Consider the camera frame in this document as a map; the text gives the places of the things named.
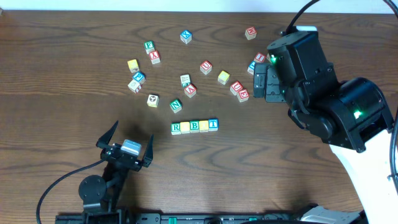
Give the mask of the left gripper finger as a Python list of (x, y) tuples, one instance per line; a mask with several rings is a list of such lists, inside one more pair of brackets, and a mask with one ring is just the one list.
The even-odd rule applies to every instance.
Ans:
[(113, 134), (118, 126), (119, 121), (116, 121), (112, 127), (106, 131), (96, 142), (96, 147), (100, 149), (110, 149), (111, 146), (109, 145), (109, 142), (111, 138), (113, 137)]
[(145, 153), (142, 158), (142, 166), (144, 167), (149, 167), (153, 160), (153, 140), (154, 140), (154, 135), (152, 134), (150, 136), (149, 142), (147, 144)]

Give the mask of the green R block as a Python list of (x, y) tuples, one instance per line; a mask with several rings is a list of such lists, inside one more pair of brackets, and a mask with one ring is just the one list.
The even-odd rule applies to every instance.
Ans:
[(172, 135), (181, 134), (180, 123), (172, 123), (170, 125), (170, 132), (171, 132)]

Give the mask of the yellow O block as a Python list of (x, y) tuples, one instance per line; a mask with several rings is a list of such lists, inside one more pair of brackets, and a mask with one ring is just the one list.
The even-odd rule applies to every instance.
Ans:
[(190, 133), (190, 122), (184, 121), (180, 123), (180, 132), (182, 134), (189, 134)]

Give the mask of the green B block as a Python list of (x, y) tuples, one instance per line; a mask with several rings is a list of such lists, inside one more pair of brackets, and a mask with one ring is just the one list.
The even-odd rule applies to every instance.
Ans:
[(199, 121), (190, 121), (190, 133), (199, 133)]

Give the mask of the blue T block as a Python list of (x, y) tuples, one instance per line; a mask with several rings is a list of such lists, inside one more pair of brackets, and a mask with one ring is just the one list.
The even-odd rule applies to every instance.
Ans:
[(218, 119), (209, 119), (208, 126), (209, 126), (209, 131), (217, 131), (219, 128)]

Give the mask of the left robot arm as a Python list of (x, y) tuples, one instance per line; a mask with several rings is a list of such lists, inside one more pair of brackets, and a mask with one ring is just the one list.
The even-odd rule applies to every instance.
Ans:
[(103, 175), (90, 175), (79, 186), (83, 223), (130, 223), (129, 210), (117, 207), (119, 196), (129, 172), (149, 167), (153, 160), (153, 136), (142, 159), (138, 158), (141, 145), (134, 141), (126, 139), (122, 144), (110, 145), (117, 126), (118, 123), (114, 123), (96, 142), (96, 147), (101, 149), (101, 161), (107, 163)]

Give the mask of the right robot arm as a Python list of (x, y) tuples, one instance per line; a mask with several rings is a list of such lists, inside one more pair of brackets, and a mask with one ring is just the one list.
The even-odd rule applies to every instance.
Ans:
[(363, 223), (397, 222), (397, 118), (366, 78), (339, 82), (318, 33), (297, 31), (269, 44), (254, 69), (254, 96), (288, 105), (289, 118), (329, 145), (363, 206)]

